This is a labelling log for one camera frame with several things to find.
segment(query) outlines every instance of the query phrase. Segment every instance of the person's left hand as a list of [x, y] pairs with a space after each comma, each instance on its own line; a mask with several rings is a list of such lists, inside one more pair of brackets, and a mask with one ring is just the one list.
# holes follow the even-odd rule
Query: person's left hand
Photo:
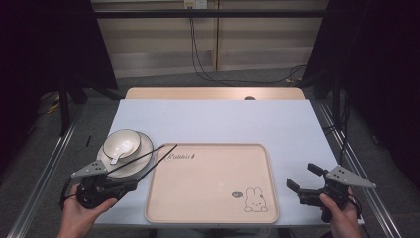
[[[71, 188], [71, 194], [76, 194], [76, 192], [77, 185], [74, 185]], [[117, 199], [111, 198], [93, 209], [86, 209], [78, 203], [75, 196], [69, 197], [64, 203], [58, 237], [85, 237], [99, 215], [115, 205], [117, 201]]]

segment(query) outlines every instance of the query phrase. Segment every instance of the person's right hand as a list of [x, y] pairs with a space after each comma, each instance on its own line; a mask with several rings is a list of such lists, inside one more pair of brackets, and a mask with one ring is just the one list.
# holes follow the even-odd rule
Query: person's right hand
[[360, 238], [356, 208], [349, 202], [343, 210], [328, 195], [321, 193], [319, 199], [331, 211], [331, 233], [334, 238]]

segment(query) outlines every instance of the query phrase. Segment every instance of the white tabletop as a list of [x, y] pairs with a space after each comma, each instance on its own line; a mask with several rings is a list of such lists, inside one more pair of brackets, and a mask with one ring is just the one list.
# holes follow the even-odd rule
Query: white tabletop
[[[337, 164], [308, 100], [126, 99], [121, 100], [109, 133], [120, 129], [145, 133], [155, 147], [165, 143], [262, 144], [271, 161], [280, 211], [279, 219], [271, 225], [325, 225], [319, 208], [301, 205], [296, 193], [286, 186], [290, 178], [302, 188], [321, 188], [323, 178], [309, 172], [308, 163], [326, 170]], [[101, 215], [96, 224], [173, 226], [146, 219], [151, 175]]]

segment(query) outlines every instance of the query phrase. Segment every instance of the human hand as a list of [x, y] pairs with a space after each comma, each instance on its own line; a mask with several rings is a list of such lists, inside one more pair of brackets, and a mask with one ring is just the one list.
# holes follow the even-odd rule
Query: human hand
[[[71, 194], [76, 194], [76, 192], [77, 185], [74, 185], [71, 188]], [[93, 209], [86, 209], [78, 203], [75, 196], [69, 197], [64, 203], [58, 238], [85, 237], [99, 215], [115, 205], [117, 201], [117, 199], [111, 198]]]
[[346, 203], [343, 210], [337, 206], [336, 202], [328, 195], [321, 193], [319, 196], [321, 202], [331, 211], [330, 221], [331, 233], [334, 238], [360, 238], [359, 225], [356, 208]]

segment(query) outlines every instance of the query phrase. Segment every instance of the table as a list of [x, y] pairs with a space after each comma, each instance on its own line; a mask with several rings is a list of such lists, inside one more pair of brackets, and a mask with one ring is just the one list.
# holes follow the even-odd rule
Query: table
[[[245, 101], [245, 97], [256, 100]], [[219, 119], [206, 119], [214, 113]], [[194, 130], [179, 131], [180, 126], [186, 125]], [[133, 88], [127, 93], [126, 100], [120, 102], [110, 133], [127, 127], [146, 133], [156, 146], [166, 142], [261, 143], [271, 157], [280, 206], [280, 218], [271, 225], [325, 225], [320, 220], [318, 207], [301, 205], [296, 194], [286, 187], [286, 179], [291, 178], [304, 188], [320, 188], [324, 183], [322, 178], [308, 172], [307, 164], [314, 163], [327, 170], [337, 164], [311, 104], [300, 89]], [[217, 129], [223, 135], [212, 133]], [[141, 181], [136, 191], [128, 193], [113, 209], [100, 216], [96, 224], [148, 228], [241, 226], [150, 223], [144, 215], [150, 178]]]

